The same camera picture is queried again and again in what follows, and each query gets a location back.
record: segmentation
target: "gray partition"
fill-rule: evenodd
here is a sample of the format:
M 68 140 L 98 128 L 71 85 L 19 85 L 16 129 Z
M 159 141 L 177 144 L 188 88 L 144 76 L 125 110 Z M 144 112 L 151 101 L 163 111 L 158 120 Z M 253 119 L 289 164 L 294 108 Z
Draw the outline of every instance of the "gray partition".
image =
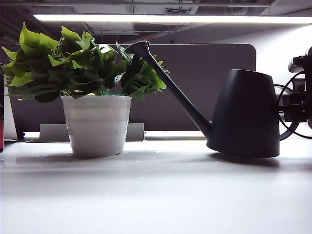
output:
M 18 50 L 18 46 L 8 46 Z M 248 44 L 151 45 L 152 54 L 171 71 L 188 98 L 211 120 L 223 80 L 230 69 L 255 70 L 255 49 Z M 7 57 L 0 50 L 0 62 Z M 40 124 L 64 123 L 60 98 L 50 103 L 11 98 L 16 126 L 25 132 L 39 131 Z M 130 122 L 144 123 L 146 131 L 197 130 L 169 90 L 132 100 Z

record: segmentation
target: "white plastic pot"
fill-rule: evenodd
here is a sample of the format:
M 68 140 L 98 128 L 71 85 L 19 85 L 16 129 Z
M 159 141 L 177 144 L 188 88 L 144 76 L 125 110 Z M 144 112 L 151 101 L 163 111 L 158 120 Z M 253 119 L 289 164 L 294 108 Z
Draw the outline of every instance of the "white plastic pot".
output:
M 106 157 L 120 154 L 126 140 L 131 97 L 62 96 L 73 155 Z

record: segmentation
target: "artificial plant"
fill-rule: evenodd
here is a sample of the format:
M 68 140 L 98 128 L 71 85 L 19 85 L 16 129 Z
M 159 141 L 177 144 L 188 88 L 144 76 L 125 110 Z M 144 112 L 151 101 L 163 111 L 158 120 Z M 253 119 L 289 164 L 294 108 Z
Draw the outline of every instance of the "artificial plant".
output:
M 11 96 L 49 102 L 60 95 L 109 95 L 109 90 L 121 83 L 120 95 L 144 99 L 144 95 L 166 88 L 143 58 L 125 53 L 118 43 L 120 63 L 116 63 L 116 50 L 107 44 L 96 45 L 88 32 L 79 36 L 62 27 L 61 34 L 57 41 L 29 31 L 24 23 L 20 49 L 12 52 L 3 47 L 10 62 L 1 68 Z

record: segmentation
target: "fluorescent light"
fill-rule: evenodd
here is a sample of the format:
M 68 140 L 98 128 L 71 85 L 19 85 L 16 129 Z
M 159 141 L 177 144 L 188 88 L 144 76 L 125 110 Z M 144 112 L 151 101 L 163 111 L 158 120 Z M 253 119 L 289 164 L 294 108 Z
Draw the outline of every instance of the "fluorescent light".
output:
M 34 15 L 42 21 L 142 22 L 142 23 L 285 23 L 309 24 L 312 17 L 274 16 L 168 16 L 168 15 Z

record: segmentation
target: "black watering can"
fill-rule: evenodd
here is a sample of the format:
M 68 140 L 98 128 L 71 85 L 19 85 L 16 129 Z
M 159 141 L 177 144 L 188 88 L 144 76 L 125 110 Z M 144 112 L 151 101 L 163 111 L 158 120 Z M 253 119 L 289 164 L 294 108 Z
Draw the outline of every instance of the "black watering can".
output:
M 213 150 L 249 158 L 279 155 L 278 110 L 271 76 L 230 70 L 219 94 L 212 123 L 189 101 L 151 55 L 147 41 L 126 49 L 143 57 L 162 78 Z

